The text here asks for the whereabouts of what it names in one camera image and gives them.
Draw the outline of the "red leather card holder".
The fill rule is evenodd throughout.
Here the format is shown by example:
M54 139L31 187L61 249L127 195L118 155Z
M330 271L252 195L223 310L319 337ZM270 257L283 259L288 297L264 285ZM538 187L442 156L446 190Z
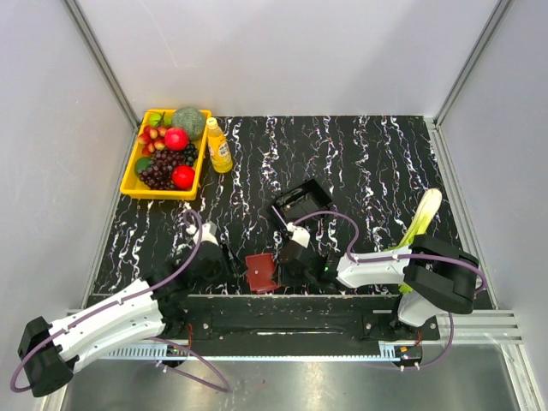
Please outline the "red leather card holder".
M245 264L247 283L252 292L264 294L278 288L273 280L276 264L271 253L249 255L245 258Z

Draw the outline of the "black card dispenser box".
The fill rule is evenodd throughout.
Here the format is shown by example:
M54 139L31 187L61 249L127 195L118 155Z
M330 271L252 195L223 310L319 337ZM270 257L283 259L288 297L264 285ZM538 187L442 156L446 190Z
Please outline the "black card dispenser box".
M310 213L329 211L332 203L331 196L314 178L311 178L282 191L266 210L280 229L286 229L288 223L293 223Z

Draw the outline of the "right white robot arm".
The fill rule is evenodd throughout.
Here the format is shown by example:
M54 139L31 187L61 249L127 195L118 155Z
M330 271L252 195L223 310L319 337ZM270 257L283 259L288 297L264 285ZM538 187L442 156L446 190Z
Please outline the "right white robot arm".
M389 319L391 332L401 339L440 313L470 314L474 297L486 286L472 254L425 234L388 251L322 257L310 248L307 231L296 227L278 263L296 282L323 290L408 285L412 291L401 297Z

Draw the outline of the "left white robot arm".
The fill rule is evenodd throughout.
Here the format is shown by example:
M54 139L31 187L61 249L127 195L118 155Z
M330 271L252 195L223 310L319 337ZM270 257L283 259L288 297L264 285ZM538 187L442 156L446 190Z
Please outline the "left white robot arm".
M29 321L17 349L21 363L10 381L27 377L27 390L42 397L61 389L95 360L140 340L184 336L197 330L188 319L186 298L202 282L227 273L226 256L212 222L190 230L194 249L180 268L165 263L138 277L113 296L63 319Z

